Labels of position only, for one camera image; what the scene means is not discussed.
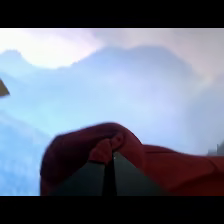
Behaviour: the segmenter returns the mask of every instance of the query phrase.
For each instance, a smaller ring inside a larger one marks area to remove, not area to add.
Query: red jacket
[[[223,157],[193,156],[144,145],[116,123],[56,137],[42,160],[41,195],[47,195],[88,160],[107,163],[117,150],[173,195],[224,195]]]

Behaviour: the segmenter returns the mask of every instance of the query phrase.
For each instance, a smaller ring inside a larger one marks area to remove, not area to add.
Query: red fabric
[[[42,160],[41,195],[47,195],[88,160],[107,164],[117,150],[173,195],[224,195],[223,157],[192,156],[144,145],[116,123],[56,137]]]

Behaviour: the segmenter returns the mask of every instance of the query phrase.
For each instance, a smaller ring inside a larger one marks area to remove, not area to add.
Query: hooded figure
[[[57,136],[41,165],[40,194],[49,195],[88,162],[108,165],[120,153],[170,195],[224,195],[224,159],[144,145],[125,127],[104,123]]]

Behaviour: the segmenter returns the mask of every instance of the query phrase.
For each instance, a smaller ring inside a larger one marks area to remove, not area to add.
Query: cloudy sky
[[[162,45],[212,78],[224,71],[223,43],[221,28],[0,29],[0,52],[17,49],[27,61],[48,68],[70,65],[104,46]]]

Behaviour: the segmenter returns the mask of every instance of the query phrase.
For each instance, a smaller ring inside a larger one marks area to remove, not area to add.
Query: person in red hood
[[[193,156],[145,145],[117,123],[57,136],[42,159],[40,195],[48,195],[90,160],[108,164],[115,151],[171,195],[224,196],[223,157]]]

